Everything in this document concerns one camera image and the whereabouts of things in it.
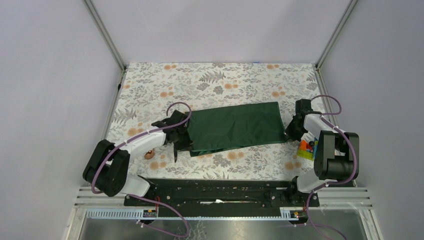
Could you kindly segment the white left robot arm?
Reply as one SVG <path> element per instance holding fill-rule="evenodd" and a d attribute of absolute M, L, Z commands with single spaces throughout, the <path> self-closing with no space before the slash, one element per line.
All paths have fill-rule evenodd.
<path fill-rule="evenodd" d="M 175 110 L 170 117 L 152 123 L 146 131 L 120 144 L 107 139 L 98 142 L 82 174 L 91 192 L 108 197 L 133 195 L 144 206 L 152 204 L 155 192 L 151 183 L 130 174 L 129 165 L 155 148 L 181 141 L 191 116 L 192 112 Z"/>

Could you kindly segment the dark green cloth napkin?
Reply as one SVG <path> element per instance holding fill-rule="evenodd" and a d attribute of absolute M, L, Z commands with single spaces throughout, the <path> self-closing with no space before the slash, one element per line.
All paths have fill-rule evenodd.
<path fill-rule="evenodd" d="M 188 121 L 189 154 L 197 157 L 287 141 L 277 102 L 234 105 L 193 111 Z"/>

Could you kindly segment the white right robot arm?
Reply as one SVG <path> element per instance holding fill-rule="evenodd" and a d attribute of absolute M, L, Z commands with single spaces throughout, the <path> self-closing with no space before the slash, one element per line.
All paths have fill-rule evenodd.
<path fill-rule="evenodd" d="M 294 188 L 287 191 L 287 201 L 301 205 L 307 194 L 329 185 L 343 185 L 359 174 L 359 136 L 330 123 L 324 114 L 312 108 L 310 99 L 295 102 L 295 115 L 285 129 L 289 141 L 301 141 L 304 134 L 312 134 L 317 143 L 313 169 L 295 177 Z"/>

